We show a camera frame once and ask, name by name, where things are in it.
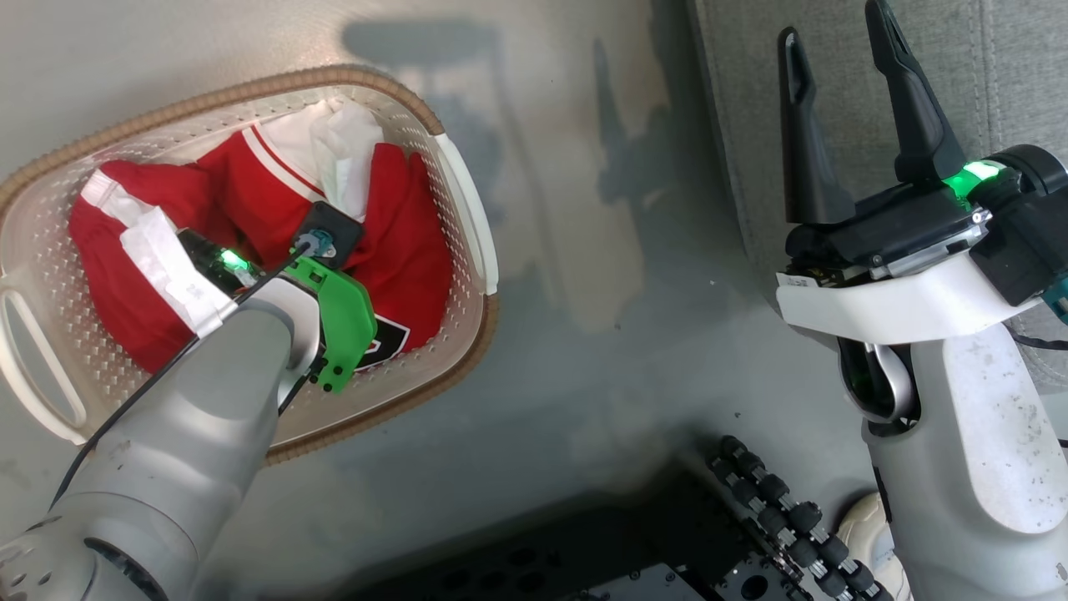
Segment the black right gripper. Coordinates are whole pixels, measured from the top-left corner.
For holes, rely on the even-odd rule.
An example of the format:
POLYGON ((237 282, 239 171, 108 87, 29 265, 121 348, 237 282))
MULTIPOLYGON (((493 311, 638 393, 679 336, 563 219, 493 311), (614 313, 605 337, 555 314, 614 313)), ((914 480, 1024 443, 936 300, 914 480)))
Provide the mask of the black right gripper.
POLYGON ((965 153, 886 0, 866 0, 865 22, 874 65, 884 75, 891 98, 896 178, 924 183, 874 194, 859 202, 854 216, 854 197, 839 181, 815 111, 818 86, 808 56, 798 31, 783 29, 778 81, 784 209, 786 220, 799 225, 787 236, 787 276, 881 280, 918 273, 975 246, 991 218, 968 195, 1003 164, 965 164, 965 153))

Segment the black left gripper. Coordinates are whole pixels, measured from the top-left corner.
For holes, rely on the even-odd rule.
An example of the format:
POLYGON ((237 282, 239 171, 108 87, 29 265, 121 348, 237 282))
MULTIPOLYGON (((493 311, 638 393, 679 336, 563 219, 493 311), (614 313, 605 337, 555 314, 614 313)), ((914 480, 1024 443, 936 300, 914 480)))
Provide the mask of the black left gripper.
POLYGON ((241 295, 264 276, 255 263, 210 242, 194 230, 179 230, 177 240, 197 271, 225 295, 241 295))

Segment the plain red garment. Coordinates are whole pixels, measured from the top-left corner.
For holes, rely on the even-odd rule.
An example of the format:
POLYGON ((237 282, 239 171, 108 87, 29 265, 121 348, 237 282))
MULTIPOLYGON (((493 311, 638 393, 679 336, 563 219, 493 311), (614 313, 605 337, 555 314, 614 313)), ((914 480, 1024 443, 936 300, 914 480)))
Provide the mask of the plain red garment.
POLYGON ((241 235, 215 191, 210 176, 197 167, 115 160, 94 170, 73 203, 68 235, 99 322, 134 365, 150 374, 164 368, 194 334, 138 270, 121 235, 138 217, 160 208, 176 230, 237 246, 241 235))

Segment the white cloth garment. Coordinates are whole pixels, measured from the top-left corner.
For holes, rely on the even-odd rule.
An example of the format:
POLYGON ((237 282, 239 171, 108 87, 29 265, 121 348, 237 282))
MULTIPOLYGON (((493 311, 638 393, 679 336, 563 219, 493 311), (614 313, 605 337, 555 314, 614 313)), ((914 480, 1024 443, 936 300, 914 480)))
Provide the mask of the white cloth garment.
POLYGON ((384 130, 366 107, 349 98, 320 100, 296 113, 267 118, 260 133, 283 167, 325 202, 358 222, 370 208, 371 159, 384 130))

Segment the red numbered basketball jersey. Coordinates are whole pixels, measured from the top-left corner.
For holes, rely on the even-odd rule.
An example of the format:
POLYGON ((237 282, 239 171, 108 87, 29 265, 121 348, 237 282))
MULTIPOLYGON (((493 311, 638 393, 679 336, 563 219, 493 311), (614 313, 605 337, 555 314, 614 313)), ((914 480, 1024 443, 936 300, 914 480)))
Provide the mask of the red numbered basketball jersey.
MULTIPOLYGON (((283 167, 260 125, 230 135, 197 160, 214 184, 214 197, 264 269, 290 251, 290 239, 317 190, 283 167)), ((360 361, 370 368, 425 345, 446 312, 453 267, 431 194, 430 172, 418 153, 381 142, 373 153, 370 208, 363 239, 345 265, 370 292, 376 339, 360 361)))

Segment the grey fabric ottoman seat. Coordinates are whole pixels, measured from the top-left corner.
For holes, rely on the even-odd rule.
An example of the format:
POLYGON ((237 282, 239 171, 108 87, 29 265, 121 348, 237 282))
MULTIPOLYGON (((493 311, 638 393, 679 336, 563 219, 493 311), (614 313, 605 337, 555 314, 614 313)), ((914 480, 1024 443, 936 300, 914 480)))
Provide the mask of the grey fabric ottoman seat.
MULTIPOLYGON (((867 0, 691 0, 745 255, 778 309, 788 256, 779 39, 808 58, 814 114, 855 200, 898 183, 891 95, 867 0)), ((884 0, 965 158, 1028 144, 1068 169, 1068 0, 884 0)))

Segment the white plastic laundry basket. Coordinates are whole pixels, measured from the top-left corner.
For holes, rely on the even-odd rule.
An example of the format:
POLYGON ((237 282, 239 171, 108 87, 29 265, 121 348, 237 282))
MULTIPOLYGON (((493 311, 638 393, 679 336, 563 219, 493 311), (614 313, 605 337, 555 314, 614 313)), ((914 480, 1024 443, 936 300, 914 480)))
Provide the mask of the white plastic laundry basket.
POLYGON ((371 366, 340 392, 305 386, 282 415, 269 465, 318 452, 447 391, 491 346, 499 281, 476 184, 417 92, 365 66, 277 73, 126 118, 30 161, 0 181, 0 377, 47 432, 82 446, 148 374, 104 330, 68 237, 70 206, 112 159, 192 159, 240 126, 326 99, 366 108, 386 140, 423 155, 453 265, 438 335, 371 366))

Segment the black roller wheel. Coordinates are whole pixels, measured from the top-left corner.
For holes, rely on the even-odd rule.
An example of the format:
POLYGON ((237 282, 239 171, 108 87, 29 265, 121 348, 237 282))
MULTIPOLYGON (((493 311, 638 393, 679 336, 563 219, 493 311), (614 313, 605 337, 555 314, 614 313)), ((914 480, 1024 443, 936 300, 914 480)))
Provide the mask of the black roller wheel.
POLYGON ((706 465, 758 525, 774 558, 797 578, 811 578, 830 601, 912 601, 904 575, 878 579, 846 540, 824 528, 820 506, 794 499, 788 484, 739 438, 722 437, 706 465))

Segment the white sneaker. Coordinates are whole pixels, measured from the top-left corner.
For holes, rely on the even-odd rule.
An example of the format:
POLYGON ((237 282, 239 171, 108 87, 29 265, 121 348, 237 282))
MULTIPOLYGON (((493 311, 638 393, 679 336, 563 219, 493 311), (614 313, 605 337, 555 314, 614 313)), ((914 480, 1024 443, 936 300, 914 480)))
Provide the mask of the white sneaker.
POLYGON ((878 493, 859 499, 844 515, 838 537, 849 548, 849 556, 866 564, 874 578, 893 594, 895 601, 912 601, 904 564, 895 552, 884 503, 878 493))

